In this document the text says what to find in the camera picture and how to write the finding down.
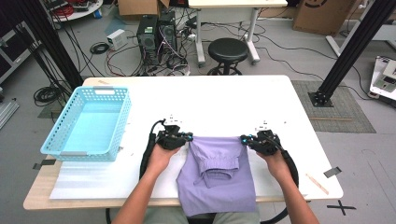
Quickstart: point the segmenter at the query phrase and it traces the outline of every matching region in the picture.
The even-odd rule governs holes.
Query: human arm
[[[146,172],[117,213],[116,218],[112,221],[113,224],[143,223],[155,182],[158,176],[168,166],[171,157],[179,150],[180,148],[166,150],[158,144],[155,145],[149,158]]]
[[[317,217],[306,203],[303,195],[295,185],[288,165],[278,150],[272,156],[264,156],[260,152],[257,155],[265,159],[268,170],[282,188],[286,207],[292,224],[315,224],[319,223]]]

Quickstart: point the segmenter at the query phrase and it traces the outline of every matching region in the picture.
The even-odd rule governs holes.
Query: blue plastic basket
[[[127,88],[78,87],[41,153],[60,161],[114,161],[130,109]]]

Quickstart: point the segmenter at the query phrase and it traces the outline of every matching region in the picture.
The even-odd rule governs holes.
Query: person's right arm
[[[283,159],[280,151],[277,151],[272,156],[264,156],[259,152],[257,152],[257,155],[267,161],[268,170],[282,188],[291,223],[319,223],[317,217],[306,203],[303,195],[297,189],[297,186],[291,177],[289,167]]]

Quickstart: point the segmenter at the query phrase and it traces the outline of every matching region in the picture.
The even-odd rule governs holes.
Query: hand
[[[167,150],[163,149],[160,145],[155,144],[148,161],[148,169],[146,173],[152,172],[155,175],[160,175],[168,166],[171,157],[178,153],[179,150],[180,147],[174,150]]]
[[[291,178],[291,173],[288,165],[282,157],[280,150],[278,150],[272,156],[264,156],[260,152],[256,152],[261,158],[265,159],[268,165],[268,170],[271,175],[277,180],[277,182],[281,182],[284,179]]]

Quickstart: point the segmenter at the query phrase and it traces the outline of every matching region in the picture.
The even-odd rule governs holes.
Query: folded clothing
[[[177,187],[188,217],[256,211],[248,152],[239,137],[194,136]]]

